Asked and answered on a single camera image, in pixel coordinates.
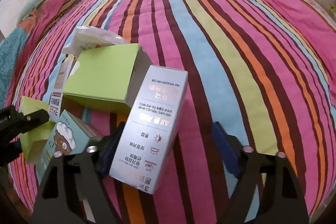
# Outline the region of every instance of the striped blanket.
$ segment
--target striped blanket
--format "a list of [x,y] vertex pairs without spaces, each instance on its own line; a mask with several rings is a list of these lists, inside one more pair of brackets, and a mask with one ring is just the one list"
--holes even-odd
[[[157,192],[104,180],[124,223],[216,223],[237,180],[216,151],[213,121],[260,153],[284,151],[309,214],[329,195],[336,178],[336,28],[313,1],[80,0],[25,45],[35,46],[26,65],[17,62],[7,104],[19,107],[23,95],[48,102],[65,59],[61,50],[81,25],[118,33],[140,43],[154,64],[189,72],[182,123]],[[104,135],[126,118],[83,114]],[[10,170],[32,210],[34,166],[20,157]],[[256,215],[262,187],[247,220]]]

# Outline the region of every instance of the small green box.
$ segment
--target small green box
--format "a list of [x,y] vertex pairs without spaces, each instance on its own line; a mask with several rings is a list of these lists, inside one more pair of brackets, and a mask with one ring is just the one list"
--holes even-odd
[[73,67],[63,96],[87,108],[128,114],[151,64],[136,43],[85,50]]
[[[40,109],[48,111],[49,105],[29,97],[23,96],[21,98],[20,112],[23,115],[28,115]],[[40,160],[42,150],[54,126],[55,123],[49,120],[49,122],[27,133],[20,134],[22,151],[26,163],[35,165]]]

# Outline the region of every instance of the teal box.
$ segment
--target teal box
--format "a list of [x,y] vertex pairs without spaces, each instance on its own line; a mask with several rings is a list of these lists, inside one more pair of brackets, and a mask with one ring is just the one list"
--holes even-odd
[[62,152],[65,156],[79,154],[87,147],[97,144],[101,139],[102,136],[89,124],[64,110],[47,140],[41,159],[36,165],[39,183],[41,183],[45,170],[56,151]]

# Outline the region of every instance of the sun icon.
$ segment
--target sun icon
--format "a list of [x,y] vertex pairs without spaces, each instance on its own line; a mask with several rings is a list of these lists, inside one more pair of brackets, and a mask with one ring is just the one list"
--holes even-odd
[[156,135],[156,136],[154,137],[154,139],[155,139],[155,141],[156,141],[157,143],[159,143],[159,142],[162,141],[162,137],[161,137],[160,134],[159,134],[159,135]]

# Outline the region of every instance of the metal bolt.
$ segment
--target metal bolt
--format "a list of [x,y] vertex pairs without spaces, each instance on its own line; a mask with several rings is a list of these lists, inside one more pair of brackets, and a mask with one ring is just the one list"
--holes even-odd
[[61,151],[56,151],[54,153],[54,158],[59,158],[59,157],[62,157],[63,156],[63,153]]
[[278,153],[277,153],[277,156],[278,156],[279,158],[282,158],[282,159],[285,159],[285,158],[287,157],[287,155],[286,155],[285,153],[283,153],[283,152],[278,152]]
[[89,146],[89,147],[86,149],[86,152],[88,152],[88,153],[95,153],[97,150],[98,150],[98,147],[97,147],[97,146]]
[[254,151],[254,149],[251,146],[245,146],[243,150],[246,153],[252,153]]

